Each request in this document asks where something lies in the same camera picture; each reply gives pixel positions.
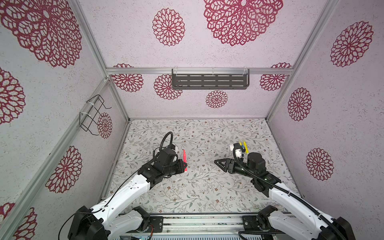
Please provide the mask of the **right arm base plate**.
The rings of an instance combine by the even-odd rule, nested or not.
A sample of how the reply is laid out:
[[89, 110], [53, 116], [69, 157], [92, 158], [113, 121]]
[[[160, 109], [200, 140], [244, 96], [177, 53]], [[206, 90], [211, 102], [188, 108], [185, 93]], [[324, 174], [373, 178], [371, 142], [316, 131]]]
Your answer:
[[267, 232], [271, 229], [268, 220], [259, 215], [242, 216], [242, 221], [244, 230], [248, 232]]

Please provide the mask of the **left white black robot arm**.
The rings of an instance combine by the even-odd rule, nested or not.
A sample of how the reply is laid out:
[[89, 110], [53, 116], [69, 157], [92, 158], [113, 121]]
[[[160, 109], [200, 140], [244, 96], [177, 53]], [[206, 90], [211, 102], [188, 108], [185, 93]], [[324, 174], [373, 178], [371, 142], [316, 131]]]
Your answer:
[[69, 240], [113, 240], [130, 231], [145, 231], [150, 214], [135, 207], [123, 215], [132, 202], [147, 193], [164, 178], [182, 174], [187, 163], [178, 157], [178, 147], [170, 145], [160, 150], [110, 197], [91, 208], [82, 206], [71, 217]]

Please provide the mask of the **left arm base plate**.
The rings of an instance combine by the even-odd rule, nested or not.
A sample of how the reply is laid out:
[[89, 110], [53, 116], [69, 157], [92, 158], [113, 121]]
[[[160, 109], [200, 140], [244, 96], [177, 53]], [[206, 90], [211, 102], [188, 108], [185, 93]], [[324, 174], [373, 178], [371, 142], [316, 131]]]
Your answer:
[[150, 216], [143, 219], [141, 232], [143, 233], [162, 233], [164, 226], [164, 217]]

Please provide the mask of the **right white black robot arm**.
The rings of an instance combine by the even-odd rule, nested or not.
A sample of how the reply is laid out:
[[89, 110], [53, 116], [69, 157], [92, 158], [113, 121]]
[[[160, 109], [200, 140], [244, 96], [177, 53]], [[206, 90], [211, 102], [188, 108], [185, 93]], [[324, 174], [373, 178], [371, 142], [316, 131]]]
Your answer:
[[243, 162], [240, 150], [234, 158], [215, 160], [225, 173], [239, 174], [251, 178], [251, 183], [260, 193], [283, 206], [288, 213], [268, 205], [256, 215], [243, 216], [244, 230], [239, 237], [259, 235], [271, 240], [275, 235], [286, 234], [295, 240], [354, 240], [351, 224], [342, 217], [327, 215], [294, 194], [282, 181], [267, 171], [266, 161], [259, 153], [248, 154]]

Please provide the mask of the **pink highlighter pen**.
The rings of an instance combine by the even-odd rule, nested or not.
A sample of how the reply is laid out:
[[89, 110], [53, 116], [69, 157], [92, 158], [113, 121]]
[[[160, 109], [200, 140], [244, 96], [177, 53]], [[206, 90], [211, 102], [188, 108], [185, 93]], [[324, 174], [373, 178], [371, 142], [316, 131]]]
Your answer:
[[186, 151], [183, 150], [183, 161], [185, 163], [185, 169], [184, 169], [184, 172], [186, 172], [188, 170], [188, 164], [187, 164], [187, 154], [186, 154]]

